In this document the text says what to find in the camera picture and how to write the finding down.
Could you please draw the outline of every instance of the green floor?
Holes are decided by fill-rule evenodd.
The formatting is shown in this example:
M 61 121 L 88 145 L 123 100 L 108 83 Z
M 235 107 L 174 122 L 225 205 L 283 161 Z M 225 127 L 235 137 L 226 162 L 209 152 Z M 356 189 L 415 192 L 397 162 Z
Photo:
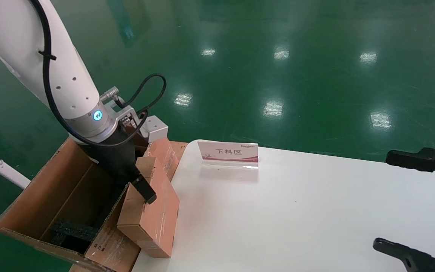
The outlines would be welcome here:
M 147 74 L 167 77 L 150 113 L 172 140 L 373 161 L 435 147 L 435 0 L 53 4 L 101 93 L 115 85 L 128 98 Z M 0 63 L 0 158 L 31 178 L 66 137 Z M 0 177 L 0 213 L 19 193 Z M 68 268 L 0 235 L 0 272 Z

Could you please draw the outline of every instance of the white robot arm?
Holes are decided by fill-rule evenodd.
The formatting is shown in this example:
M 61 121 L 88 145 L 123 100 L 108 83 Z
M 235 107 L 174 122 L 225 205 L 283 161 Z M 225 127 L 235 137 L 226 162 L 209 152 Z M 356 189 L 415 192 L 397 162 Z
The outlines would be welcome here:
M 147 76 L 127 103 L 122 103 L 116 88 L 100 96 L 50 0 L 0 0 L 0 59 L 52 110 L 82 150 L 116 178 L 117 184 L 132 182 L 149 203 L 156 199 L 135 168 L 130 140 L 139 132 L 149 141 L 167 135 L 167 126 L 156 117 L 152 124 L 159 128 L 157 133 L 154 129 L 151 136 L 144 126 L 147 109 L 164 94 L 166 81 L 162 75 Z M 129 103 L 154 76 L 164 81 L 160 95 L 135 112 Z M 110 98 L 114 100 L 104 105 Z M 124 128 L 129 124 L 135 128 L 131 135 Z

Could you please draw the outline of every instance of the cardboard box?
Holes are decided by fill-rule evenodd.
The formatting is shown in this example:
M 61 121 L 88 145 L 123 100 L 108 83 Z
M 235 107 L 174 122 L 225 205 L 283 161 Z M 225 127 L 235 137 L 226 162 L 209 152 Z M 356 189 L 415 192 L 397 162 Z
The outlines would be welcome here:
M 179 159 L 177 158 L 176 152 L 174 152 L 174 148 L 168 138 L 162 138 L 150 143 L 143 157 L 157 158 L 162 165 L 168 180 L 172 181 L 172 177 L 174 177 L 174 173 L 179 165 Z
M 157 199 L 148 205 L 129 186 L 117 227 L 151 257 L 170 258 L 179 198 L 157 158 L 138 158 L 137 168 L 156 191 Z
M 21 195 L 0 215 L 0 232 L 40 251 L 94 272 L 127 272 L 140 251 L 117 228 L 123 193 L 88 248 L 82 252 L 50 243 L 57 219 L 92 225 L 112 192 L 110 177 L 71 139 L 57 150 Z

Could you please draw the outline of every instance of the printed label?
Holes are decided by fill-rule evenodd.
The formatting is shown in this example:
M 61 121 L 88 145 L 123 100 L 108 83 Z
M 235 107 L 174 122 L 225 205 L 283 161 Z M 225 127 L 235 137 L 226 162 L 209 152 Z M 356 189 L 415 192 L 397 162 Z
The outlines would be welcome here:
M 258 162 L 258 144 L 198 142 L 203 160 Z

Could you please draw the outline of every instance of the white table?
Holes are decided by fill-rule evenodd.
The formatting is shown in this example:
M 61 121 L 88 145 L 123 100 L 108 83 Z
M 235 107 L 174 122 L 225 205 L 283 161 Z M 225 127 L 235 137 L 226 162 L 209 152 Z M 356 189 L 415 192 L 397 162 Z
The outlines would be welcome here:
M 190 143 L 171 259 L 141 252 L 133 272 L 405 272 L 382 237 L 435 257 L 435 173 L 259 148 L 259 169 L 201 166 Z

